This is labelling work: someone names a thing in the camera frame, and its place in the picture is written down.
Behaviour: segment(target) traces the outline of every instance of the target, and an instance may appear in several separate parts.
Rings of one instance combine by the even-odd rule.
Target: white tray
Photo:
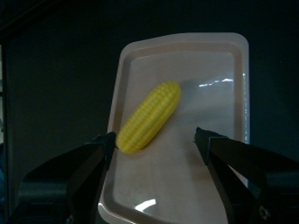
[[[196,127],[248,143],[248,42],[236,33],[184,33],[121,52],[108,131],[120,130],[152,88],[177,81],[181,100],[142,151],[116,150],[98,213],[117,223],[227,223],[193,143]]]

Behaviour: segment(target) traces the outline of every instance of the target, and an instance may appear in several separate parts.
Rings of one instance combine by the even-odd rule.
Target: corn cob
[[[116,138],[116,146],[124,153],[140,151],[149,143],[176,109],[180,94],[179,84],[167,81],[145,97]]]

